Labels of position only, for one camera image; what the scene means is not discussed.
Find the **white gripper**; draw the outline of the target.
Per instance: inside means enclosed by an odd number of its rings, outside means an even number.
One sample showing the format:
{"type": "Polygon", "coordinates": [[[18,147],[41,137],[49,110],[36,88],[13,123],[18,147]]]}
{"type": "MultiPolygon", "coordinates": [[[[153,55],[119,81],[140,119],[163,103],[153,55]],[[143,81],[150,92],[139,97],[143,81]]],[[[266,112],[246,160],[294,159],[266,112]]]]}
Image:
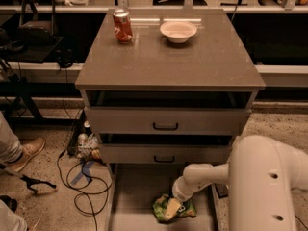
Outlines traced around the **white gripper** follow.
{"type": "Polygon", "coordinates": [[[179,177],[172,186],[172,195],[167,203],[167,208],[164,212],[165,220],[171,220],[177,214],[182,203],[186,202],[192,198],[192,196],[200,191],[200,186],[198,184],[189,184],[185,181],[184,177],[179,177]]]}

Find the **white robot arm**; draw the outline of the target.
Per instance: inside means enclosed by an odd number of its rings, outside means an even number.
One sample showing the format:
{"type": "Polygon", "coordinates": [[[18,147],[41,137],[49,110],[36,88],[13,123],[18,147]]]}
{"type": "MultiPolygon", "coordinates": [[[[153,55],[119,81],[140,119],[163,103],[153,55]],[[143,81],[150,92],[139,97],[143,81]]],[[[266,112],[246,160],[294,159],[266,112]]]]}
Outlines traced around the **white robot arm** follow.
{"type": "Polygon", "coordinates": [[[212,184],[228,187],[229,231],[297,231],[292,191],[308,191],[308,155],[269,137],[244,137],[225,164],[185,167],[164,218],[212,184]]]}

